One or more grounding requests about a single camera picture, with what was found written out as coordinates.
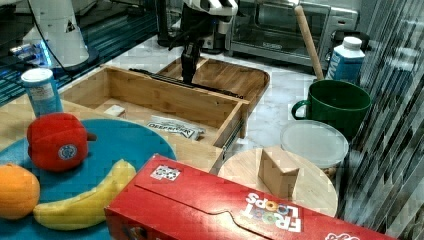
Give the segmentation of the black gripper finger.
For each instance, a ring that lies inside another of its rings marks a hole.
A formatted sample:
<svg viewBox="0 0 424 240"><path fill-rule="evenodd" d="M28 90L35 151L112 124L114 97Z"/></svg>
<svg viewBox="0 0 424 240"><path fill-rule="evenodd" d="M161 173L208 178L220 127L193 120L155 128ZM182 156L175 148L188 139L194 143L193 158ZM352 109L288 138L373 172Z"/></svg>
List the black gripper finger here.
<svg viewBox="0 0 424 240"><path fill-rule="evenodd" d="M200 58L200 43L188 42L181 55L183 82L191 84Z"/></svg>

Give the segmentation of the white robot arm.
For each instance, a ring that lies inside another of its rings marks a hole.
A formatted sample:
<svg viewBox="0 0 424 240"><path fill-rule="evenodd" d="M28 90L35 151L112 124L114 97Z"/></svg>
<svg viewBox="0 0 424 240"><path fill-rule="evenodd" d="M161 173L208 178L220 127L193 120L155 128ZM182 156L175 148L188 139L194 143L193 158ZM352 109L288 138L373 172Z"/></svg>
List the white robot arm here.
<svg viewBox="0 0 424 240"><path fill-rule="evenodd" d="M183 82L193 80L204 40L213 33L226 35L238 12L235 0L183 0L181 55Z"/></svg>

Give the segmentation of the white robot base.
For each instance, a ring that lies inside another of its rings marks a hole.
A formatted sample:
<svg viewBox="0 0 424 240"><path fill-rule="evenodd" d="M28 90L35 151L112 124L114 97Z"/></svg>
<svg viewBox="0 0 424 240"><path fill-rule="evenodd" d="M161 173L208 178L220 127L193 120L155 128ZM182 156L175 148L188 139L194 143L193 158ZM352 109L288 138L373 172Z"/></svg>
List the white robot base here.
<svg viewBox="0 0 424 240"><path fill-rule="evenodd" d="M11 48L17 59L40 68L79 71L98 59L77 24L72 0L27 0L33 28L22 44Z"/></svg>

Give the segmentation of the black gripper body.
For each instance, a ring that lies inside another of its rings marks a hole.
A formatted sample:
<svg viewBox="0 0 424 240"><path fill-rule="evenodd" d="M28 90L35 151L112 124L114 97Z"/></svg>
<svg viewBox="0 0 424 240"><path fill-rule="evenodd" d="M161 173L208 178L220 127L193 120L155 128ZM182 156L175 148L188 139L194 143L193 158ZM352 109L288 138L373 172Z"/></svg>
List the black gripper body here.
<svg viewBox="0 0 424 240"><path fill-rule="evenodd" d="M198 43L202 45L215 28L217 17L201 12L183 4L181 31L183 43Z"/></svg>

